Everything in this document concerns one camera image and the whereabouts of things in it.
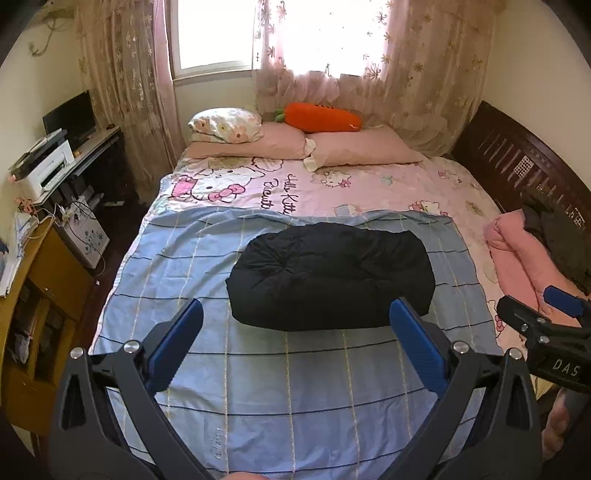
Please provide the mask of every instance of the computer monitor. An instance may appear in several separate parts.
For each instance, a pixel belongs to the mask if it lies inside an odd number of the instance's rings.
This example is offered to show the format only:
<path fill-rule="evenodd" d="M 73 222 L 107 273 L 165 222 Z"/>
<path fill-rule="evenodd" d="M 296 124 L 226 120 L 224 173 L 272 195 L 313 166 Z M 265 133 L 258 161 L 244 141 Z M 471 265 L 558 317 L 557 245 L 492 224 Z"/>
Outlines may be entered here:
<path fill-rule="evenodd" d="M 67 130 L 70 148 L 78 149 L 96 129 L 88 90 L 49 112 L 43 117 L 43 125 L 47 134 L 59 128 Z"/>

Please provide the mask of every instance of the floral pillowcase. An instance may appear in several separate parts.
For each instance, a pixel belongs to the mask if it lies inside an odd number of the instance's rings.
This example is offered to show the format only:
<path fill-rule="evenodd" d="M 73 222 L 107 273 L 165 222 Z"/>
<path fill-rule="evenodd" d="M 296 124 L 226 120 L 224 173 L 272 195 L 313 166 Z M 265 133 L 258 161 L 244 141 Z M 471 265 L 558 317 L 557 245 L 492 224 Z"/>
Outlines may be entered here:
<path fill-rule="evenodd" d="M 191 140 L 214 143 L 246 143 L 260 140 L 261 116 L 242 108 L 213 108 L 197 113 L 189 122 Z"/>

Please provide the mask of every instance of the human hand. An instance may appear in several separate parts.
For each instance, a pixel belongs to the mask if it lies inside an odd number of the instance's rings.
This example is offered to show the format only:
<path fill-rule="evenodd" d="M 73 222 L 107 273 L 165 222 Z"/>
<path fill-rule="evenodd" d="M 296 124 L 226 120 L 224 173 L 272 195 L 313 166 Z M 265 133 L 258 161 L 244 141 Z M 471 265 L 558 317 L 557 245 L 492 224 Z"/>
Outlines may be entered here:
<path fill-rule="evenodd" d="M 223 480 L 269 480 L 267 477 L 255 475 L 254 473 L 232 473 L 231 475 L 225 476 Z"/>
<path fill-rule="evenodd" d="M 549 460 L 556 455 L 564 443 L 564 432 L 569 426 L 569 411 L 564 404 L 565 397 L 566 390 L 561 388 L 548 415 L 546 428 L 542 432 L 542 458 L 544 460 Z"/>

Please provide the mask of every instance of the wooden cabinet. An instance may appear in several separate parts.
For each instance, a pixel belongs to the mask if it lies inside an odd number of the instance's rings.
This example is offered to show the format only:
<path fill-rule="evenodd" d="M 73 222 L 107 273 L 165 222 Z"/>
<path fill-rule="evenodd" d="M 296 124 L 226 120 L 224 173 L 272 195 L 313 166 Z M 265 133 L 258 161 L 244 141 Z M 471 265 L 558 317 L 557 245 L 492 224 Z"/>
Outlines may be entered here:
<path fill-rule="evenodd" d="M 0 299 L 0 397 L 13 425 L 45 436 L 93 279 L 51 222 L 32 237 L 11 292 Z"/>
<path fill-rule="evenodd" d="M 47 233 L 28 278 L 68 317 L 80 320 L 93 280 L 53 228 Z"/>

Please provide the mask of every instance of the carrot plush toy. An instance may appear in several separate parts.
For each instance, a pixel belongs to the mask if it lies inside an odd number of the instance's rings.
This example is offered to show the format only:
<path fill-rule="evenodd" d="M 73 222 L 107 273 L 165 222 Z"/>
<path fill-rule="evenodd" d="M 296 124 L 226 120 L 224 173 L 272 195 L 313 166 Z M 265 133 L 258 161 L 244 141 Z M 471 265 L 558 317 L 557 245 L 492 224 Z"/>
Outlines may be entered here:
<path fill-rule="evenodd" d="M 361 119 L 340 108 L 294 102 L 278 111 L 275 122 L 285 122 L 307 134 L 317 132 L 358 132 Z"/>

